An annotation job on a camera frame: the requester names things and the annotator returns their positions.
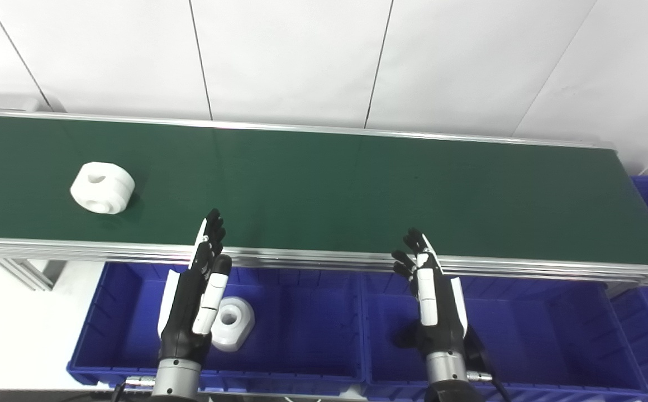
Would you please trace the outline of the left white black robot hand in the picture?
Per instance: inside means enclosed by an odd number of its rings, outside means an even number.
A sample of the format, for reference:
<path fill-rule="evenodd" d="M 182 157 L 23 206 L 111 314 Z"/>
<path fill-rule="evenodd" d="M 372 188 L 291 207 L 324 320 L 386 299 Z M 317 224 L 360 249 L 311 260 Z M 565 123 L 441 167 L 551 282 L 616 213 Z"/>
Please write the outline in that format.
<path fill-rule="evenodd" d="M 179 275 L 170 315 L 161 332 L 161 360 L 204 363 L 212 326 L 232 269 L 224 254 L 226 231 L 219 209 L 212 209 L 197 232 L 188 269 Z"/>

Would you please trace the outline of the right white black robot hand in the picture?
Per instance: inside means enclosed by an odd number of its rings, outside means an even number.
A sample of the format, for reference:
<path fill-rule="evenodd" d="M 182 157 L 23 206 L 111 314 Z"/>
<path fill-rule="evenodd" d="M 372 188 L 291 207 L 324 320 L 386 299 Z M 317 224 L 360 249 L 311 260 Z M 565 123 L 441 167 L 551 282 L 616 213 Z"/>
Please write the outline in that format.
<path fill-rule="evenodd" d="M 469 320 L 460 278 L 444 272 L 423 232 L 411 227 L 403 242 L 413 257 L 395 250 L 393 270 L 408 280 L 419 317 L 394 336 L 394 344 L 398 348 L 416 348 L 424 358 L 438 352 L 464 354 Z"/>

